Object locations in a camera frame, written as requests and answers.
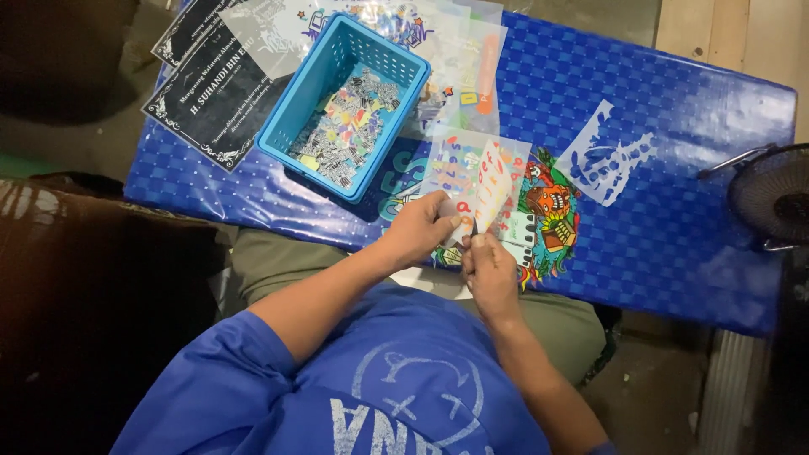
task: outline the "person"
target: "person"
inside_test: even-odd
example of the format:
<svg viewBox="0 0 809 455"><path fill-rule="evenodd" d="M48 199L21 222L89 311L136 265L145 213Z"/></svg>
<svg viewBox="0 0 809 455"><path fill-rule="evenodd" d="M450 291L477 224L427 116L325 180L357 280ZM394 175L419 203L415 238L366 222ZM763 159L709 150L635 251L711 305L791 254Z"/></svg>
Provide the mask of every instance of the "person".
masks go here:
<svg viewBox="0 0 809 455"><path fill-rule="evenodd" d="M249 307L177 354L112 453L614 453L571 384L604 346L591 305L520 297L489 233L464 238L476 314L388 278L459 226L438 218L447 198L407 203L350 256L243 230Z"/></svg>

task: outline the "electric fan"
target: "electric fan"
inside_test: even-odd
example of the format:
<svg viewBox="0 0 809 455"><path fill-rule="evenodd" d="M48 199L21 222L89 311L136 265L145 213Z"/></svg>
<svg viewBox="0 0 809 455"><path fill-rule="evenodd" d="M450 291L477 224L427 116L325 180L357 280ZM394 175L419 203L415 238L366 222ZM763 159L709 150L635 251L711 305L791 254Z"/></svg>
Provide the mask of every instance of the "electric fan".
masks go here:
<svg viewBox="0 0 809 455"><path fill-rule="evenodd" d="M777 251L809 245L809 143L746 151L711 169L733 166L736 175L727 190L731 211Z"/></svg>

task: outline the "olive pants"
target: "olive pants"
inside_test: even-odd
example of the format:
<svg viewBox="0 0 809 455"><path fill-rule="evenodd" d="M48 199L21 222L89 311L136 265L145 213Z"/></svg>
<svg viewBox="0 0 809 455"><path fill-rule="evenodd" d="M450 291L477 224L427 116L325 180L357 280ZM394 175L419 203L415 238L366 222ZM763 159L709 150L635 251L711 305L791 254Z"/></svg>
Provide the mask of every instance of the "olive pants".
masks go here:
<svg viewBox="0 0 809 455"><path fill-rule="evenodd" d="M239 293L251 305L347 256L348 253L332 246L241 229L231 258L234 272L242 279ZM386 282L395 283L390 278ZM542 343L553 366L571 384L578 384L605 344L604 329L592 305L533 291L522 294L519 302L528 326ZM477 315L473 301L457 300L457 303Z"/></svg>

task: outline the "blue basket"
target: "blue basket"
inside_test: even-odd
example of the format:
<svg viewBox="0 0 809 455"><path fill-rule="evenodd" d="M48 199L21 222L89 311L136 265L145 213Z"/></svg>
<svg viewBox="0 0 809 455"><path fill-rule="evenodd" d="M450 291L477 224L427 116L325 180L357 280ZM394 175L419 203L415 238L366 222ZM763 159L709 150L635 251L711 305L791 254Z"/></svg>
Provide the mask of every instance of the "blue basket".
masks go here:
<svg viewBox="0 0 809 455"><path fill-rule="evenodd" d="M382 82L398 86L400 105L392 113L382 109L383 128L376 136L374 149L367 154L365 165L357 169L351 187L346 189L290 157L287 152L316 105L364 67L371 68ZM429 75L427 60L385 40L349 16L337 13L331 16L281 94L261 127L256 143L261 151L281 161L288 169L356 204L384 161Z"/></svg>

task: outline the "checkered tablecloth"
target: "checkered tablecloth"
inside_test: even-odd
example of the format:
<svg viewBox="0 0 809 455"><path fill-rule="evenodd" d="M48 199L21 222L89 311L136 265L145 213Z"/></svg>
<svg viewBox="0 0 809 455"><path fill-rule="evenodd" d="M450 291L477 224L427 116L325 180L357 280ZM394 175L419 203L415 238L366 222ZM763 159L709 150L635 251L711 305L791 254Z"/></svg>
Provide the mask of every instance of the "checkered tablecloth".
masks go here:
<svg viewBox="0 0 809 455"><path fill-rule="evenodd" d="M609 207L581 196L574 257L529 286L701 321L745 334L775 322L780 258L755 253L726 206L732 171L697 171L749 148L793 141L787 87L653 49L504 13L498 67L501 135L559 156L601 100L615 146L653 133L656 158ZM254 149L232 173L155 122L144 127L125 194L148 206L356 250L379 237L425 171L430 144L399 139L357 206L330 198Z"/></svg>

